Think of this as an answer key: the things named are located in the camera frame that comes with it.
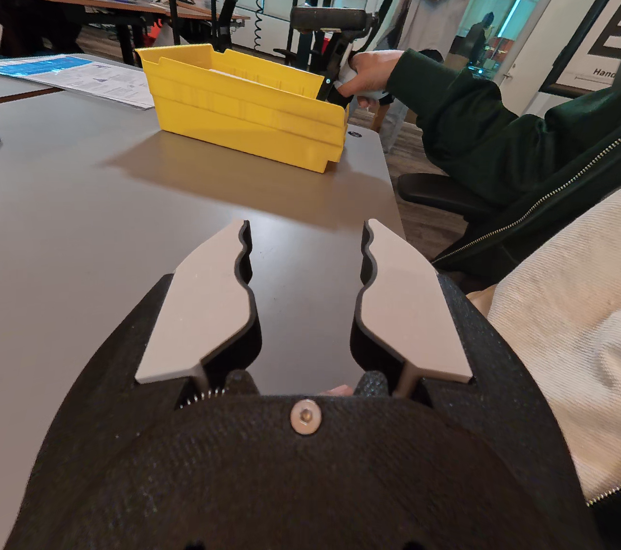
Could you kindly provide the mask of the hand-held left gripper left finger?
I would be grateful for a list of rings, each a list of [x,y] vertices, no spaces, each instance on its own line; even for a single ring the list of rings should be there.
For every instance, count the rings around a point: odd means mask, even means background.
[[[261,327],[252,279],[249,220],[233,220],[177,266],[135,379],[189,378],[199,395],[227,389],[227,377],[258,357]]]

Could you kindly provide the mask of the wooden top office desk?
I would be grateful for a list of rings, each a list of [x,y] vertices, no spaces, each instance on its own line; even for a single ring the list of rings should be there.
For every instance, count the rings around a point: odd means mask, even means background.
[[[150,0],[1,0],[1,56],[81,53],[77,43],[84,25],[113,25],[123,61],[135,65],[144,47],[143,32],[157,21],[169,23],[169,9]]]

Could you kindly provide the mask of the black framed marker sign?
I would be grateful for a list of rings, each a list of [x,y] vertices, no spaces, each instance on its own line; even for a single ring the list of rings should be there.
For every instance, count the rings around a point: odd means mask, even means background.
[[[576,98],[612,86],[620,66],[620,0],[595,0],[555,59],[541,93]]]

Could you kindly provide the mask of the grey desk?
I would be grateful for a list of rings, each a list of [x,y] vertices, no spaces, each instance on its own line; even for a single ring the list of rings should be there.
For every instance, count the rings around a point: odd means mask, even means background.
[[[260,392],[348,384],[361,231],[404,235],[377,135],[352,116],[314,173],[161,131],[154,110],[73,92],[1,104],[1,546],[43,438],[104,340],[165,274],[249,220]]]

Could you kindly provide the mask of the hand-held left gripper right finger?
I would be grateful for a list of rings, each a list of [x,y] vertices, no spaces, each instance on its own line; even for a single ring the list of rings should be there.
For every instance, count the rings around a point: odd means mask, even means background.
[[[356,363],[382,373],[394,397],[410,397],[423,378],[468,384],[473,371],[434,267],[376,219],[364,222],[361,253]]]

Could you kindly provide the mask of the printed paper sheet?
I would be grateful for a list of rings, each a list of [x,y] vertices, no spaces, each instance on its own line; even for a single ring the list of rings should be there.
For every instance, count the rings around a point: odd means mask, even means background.
[[[155,107],[143,71],[117,62],[55,55],[2,59],[1,75],[104,98],[141,110]]]

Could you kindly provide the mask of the person's right forearm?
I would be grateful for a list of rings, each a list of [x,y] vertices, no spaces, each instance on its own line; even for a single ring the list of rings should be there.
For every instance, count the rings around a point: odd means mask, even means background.
[[[489,203],[507,206],[555,172],[544,120],[508,110],[491,80],[407,50],[386,90],[416,114],[429,161]]]

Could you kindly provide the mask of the person's right hand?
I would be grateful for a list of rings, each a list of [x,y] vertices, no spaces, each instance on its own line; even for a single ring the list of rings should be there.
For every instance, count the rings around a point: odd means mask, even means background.
[[[355,76],[341,84],[338,92],[344,97],[370,99],[370,94],[387,90],[387,81],[403,54],[401,50],[374,50],[355,54],[349,60]]]

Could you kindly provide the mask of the yellow plastic bin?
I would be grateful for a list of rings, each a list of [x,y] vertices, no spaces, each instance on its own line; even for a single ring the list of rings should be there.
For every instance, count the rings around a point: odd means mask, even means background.
[[[316,99],[319,75],[210,44],[137,52],[160,129],[318,173],[340,161],[346,112]]]

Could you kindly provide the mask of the person's white clothing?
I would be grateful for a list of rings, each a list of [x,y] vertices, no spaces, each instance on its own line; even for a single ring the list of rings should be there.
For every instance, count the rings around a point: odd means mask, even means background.
[[[544,394],[587,504],[620,493],[620,190],[467,297]]]

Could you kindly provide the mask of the black office chair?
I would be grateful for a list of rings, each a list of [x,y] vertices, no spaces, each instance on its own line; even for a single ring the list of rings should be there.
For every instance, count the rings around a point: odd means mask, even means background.
[[[224,0],[217,18],[212,19],[212,45],[216,51],[232,48],[231,26],[238,0]]]
[[[479,223],[499,210],[446,175],[408,173],[397,180],[398,195],[406,202],[460,215],[468,223]]]

